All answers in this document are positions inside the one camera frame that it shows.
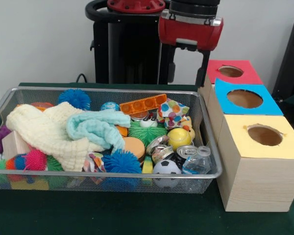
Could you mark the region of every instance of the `wire mesh basket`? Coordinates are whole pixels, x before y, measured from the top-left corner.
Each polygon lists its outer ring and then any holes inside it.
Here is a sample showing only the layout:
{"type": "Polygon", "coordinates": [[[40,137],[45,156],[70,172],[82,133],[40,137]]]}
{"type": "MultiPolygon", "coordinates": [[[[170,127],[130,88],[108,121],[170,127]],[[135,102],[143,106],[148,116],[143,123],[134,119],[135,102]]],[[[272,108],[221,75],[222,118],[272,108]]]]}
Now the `wire mesh basket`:
{"type": "MultiPolygon", "coordinates": [[[[59,95],[67,88],[17,87],[9,90],[0,101],[0,126],[18,104],[49,102],[57,104],[59,95]]],[[[132,191],[168,193],[204,193],[221,172],[221,162],[207,110],[196,92],[136,91],[83,89],[91,98],[91,110],[97,111],[108,101],[124,103],[166,93],[167,97],[190,107],[189,115],[196,132],[195,146],[211,148],[211,170],[205,175],[131,174],[67,171],[0,170],[0,189],[132,191]]]]}

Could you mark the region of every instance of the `stacked wooden boxes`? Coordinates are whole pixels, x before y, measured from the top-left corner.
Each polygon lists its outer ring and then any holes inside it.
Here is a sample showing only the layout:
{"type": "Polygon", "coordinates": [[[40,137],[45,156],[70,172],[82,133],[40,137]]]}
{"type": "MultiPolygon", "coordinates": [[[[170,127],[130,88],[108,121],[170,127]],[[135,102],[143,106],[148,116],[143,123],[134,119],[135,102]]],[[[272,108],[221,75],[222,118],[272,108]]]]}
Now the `stacked wooden boxes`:
{"type": "Polygon", "coordinates": [[[294,130],[248,61],[210,61],[200,89],[218,143],[229,212],[286,212],[294,198],[294,130]]]}

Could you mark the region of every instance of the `water bottle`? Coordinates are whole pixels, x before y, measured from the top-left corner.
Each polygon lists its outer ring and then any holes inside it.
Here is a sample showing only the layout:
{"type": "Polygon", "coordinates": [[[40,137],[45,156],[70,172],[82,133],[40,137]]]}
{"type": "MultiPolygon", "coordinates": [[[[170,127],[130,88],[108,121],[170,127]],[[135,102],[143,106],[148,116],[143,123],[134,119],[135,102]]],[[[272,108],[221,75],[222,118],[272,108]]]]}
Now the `water bottle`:
{"type": "MultiPolygon", "coordinates": [[[[197,152],[187,158],[182,167],[183,174],[207,174],[211,167],[210,148],[200,146],[197,152]]],[[[187,193],[202,193],[204,180],[202,179],[184,179],[183,189],[187,193]]]]}
{"type": "Polygon", "coordinates": [[[200,146],[194,155],[187,158],[182,167],[183,174],[207,174],[210,171],[210,148],[200,146]]]}

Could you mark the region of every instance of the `white wall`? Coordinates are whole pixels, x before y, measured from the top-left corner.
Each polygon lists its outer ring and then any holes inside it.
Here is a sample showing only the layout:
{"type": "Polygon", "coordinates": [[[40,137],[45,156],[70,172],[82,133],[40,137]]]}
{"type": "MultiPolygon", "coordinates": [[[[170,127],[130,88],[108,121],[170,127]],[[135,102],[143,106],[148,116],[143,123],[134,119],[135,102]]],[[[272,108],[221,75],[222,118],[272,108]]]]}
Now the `white wall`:
{"type": "MultiPolygon", "coordinates": [[[[221,0],[224,27],[211,59],[250,60],[272,91],[294,23],[294,0],[221,0]]],[[[201,54],[176,54],[174,84],[194,84],[201,54]]]]}
{"type": "MultiPolygon", "coordinates": [[[[73,82],[83,72],[94,81],[89,51],[90,0],[0,0],[0,96],[20,82],[73,82]]],[[[294,0],[221,0],[224,17],[212,59],[247,59],[273,88],[294,22],[294,0]]],[[[193,84],[200,54],[176,53],[175,83],[193,84]]]]}

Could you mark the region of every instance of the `yellow paper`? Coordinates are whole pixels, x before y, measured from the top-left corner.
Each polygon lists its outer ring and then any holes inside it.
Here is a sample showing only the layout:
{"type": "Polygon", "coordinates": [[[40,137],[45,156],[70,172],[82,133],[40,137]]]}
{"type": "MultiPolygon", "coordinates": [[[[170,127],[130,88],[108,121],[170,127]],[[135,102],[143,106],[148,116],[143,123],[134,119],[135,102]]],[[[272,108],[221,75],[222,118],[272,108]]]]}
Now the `yellow paper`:
{"type": "Polygon", "coordinates": [[[294,159],[294,130],[283,116],[224,115],[232,138],[242,157],[294,159]],[[267,126],[277,130],[282,141],[275,146],[258,143],[248,133],[251,127],[267,126]]]}

